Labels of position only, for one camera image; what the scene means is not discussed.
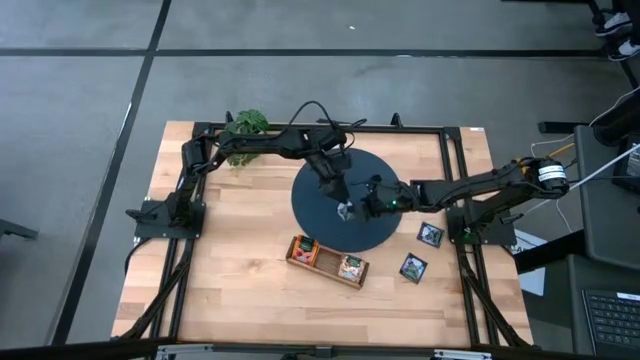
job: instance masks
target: wooden box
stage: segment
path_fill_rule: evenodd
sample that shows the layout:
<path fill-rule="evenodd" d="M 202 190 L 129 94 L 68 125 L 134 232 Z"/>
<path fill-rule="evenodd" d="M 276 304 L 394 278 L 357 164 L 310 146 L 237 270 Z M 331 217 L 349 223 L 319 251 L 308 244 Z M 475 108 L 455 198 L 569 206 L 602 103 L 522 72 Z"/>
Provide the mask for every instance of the wooden box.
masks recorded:
<path fill-rule="evenodd" d="M 313 271 L 316 274 L 320 274 L 322 276 L 328 277 L 332 280 L 339 281 L 345 285 L 351 286 L 356 289 L 361 289 L 364 284 L 364 280 L 367 277 L 367 271 L 369 270 L 369 263 L 362 260 L 364 264 L 364 270 L 362 271 L 362 276 L 360 277 L 359 282 L 349 281 L 338 275 L 340 270 L 340 263 L 342 261 L 342 257 L 348 254 L 333 250 L 326 246 L 320 245 L 317 241 L 314 244 L 314 251 L 317 251 L 314 259 L 310 264 L 302 263 L 295 258 L 293 258 L 293 250 L 296 243 L 296 239 L 298 237 L 294 236 L 291 240 L 291 245 L 289 245 L 289 250 L 287 251 L 286 260 L 288 263 L 299 266 L 303 269 L 307 269 L 309 271 Z"/>

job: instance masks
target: green plant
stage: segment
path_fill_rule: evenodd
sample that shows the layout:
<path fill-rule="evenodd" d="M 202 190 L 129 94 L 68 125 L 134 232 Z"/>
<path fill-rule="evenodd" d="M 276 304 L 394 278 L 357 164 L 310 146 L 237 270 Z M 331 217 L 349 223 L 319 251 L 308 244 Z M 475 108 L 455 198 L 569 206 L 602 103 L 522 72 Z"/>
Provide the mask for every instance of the green plant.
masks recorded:
<path fill-rule="evenodd" d="M 254 109 L 240 111 L 236 119 L 224 127 L 225 131 L 234 134 L 260 134 L 268 129 L 267 118 L 260 111 Z M 258 154 L 236 154 L 229 156 L 227 162 L 231 166 L 245 166 L 258 156 Z"/>

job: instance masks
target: wooden tabletop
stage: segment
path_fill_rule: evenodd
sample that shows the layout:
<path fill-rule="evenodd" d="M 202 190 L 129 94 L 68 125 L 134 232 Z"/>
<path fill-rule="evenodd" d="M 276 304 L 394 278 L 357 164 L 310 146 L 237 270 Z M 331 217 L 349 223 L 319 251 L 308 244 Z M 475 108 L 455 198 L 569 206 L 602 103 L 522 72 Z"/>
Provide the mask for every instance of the wooden tabletop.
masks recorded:
<path fill-rule="evenodd" d="M 193 122 L 167 122 L 149 188 L 152 199 L 164 199 L 173 190 L 182 166 L 180 147 L 192 129 Z M 490 170 L 484 131 L 461 128 L 461 132 L 469 175 Z M 435 135 L 356 136 L 354 148 L 381 157 L 404 181 L 444 178 Z M 452 143 L 449 152 L 455 159 Z M 469 346 L 454 247 L 446 239 L 440 249 L 416 240 L 422 221 L 446 229 L 444 211 L 404 214 L 388 240 L 357 253 L 371 264 L 361 290 L 285 262 L 291 238 L 302 233 L 291 209 L 291 187 L 303 164 L 303 160 L 262 155 L 242 169 L 225 164 L 209 174 L 205 225 L 195 245 L 179 339 Z M 113 335 L 128 330 L 156 295 L 167 243 L 151 240 L 131 259 Z M 497 246 L 483 250 L 493 300 L 518 334 L 531 342 L 512 258 Z M 429 263 L 417 285 L 398 273 L 408 252 Z M 480 336 L 487 342 L 482 307 L 475 301 Z M 173 298 L 167 304 L 161 334 L 168 332 Z"/>

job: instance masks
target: small card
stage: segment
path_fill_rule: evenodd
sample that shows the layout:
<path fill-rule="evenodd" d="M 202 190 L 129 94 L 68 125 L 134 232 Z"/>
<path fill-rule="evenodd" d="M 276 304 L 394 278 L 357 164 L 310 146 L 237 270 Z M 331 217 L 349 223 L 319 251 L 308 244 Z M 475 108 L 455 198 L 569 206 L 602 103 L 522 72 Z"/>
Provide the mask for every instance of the small card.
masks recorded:
<path fill-rule="evenodd" d="M 419 283 L 427 269 L 427 262 L 419 259 L 412 253 L 407 255 L 404 264 L 400 268 L 400 274 L 414 283 Z"/>
<path fill-rule="evenodd" d="M 417 239 L 431 246 L 439 248 L 440 244 L 442 244 L 443 234 L 444 230 L 423 222 L 422 226 L 420 227 L 420 231 L 418 232 Z"/>

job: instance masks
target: gray floor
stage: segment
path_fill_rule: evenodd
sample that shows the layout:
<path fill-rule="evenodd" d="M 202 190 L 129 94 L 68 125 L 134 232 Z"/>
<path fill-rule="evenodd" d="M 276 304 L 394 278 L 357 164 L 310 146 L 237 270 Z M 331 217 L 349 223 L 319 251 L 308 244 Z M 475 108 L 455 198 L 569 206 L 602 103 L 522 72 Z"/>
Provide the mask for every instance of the gray floor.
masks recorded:
<path fill-rule="evenodd" d="M 160 5 L 2 0 L 0 48 L 146 48 Z M 583 5 L 174 0 L 160 47 L 594 49 L 592 30 Z M 41 232 L 37 242 L 0 242 L 0 348 L 45 341 L 141 63 L 0 58 L 0 218 Z M 226 110 L 258 108 L 279 122 L 316 99 L 338 119 L 382 124 L 399 112 L 406 124 L 484 127 L 498 165 L 529 154 L 532 142 L 558 138 L 540 135 L 538 121 L 590 121 L 629 90 L 617 65 L 593 60 L 156 58 L 69 340 L 109 337 L 134 229 L 124 210 L 146 193 L 166 120 L 220 120 Z M 303 119 L 318 117 L 310 110 Z M 576 195 L 561 204 L 579 229 Z M 518 228 L 546 239 L 568 232 L 552 207 Z M 548 329 L 534 321 L 536 341 L 566 348 L 545 337 Z"/>

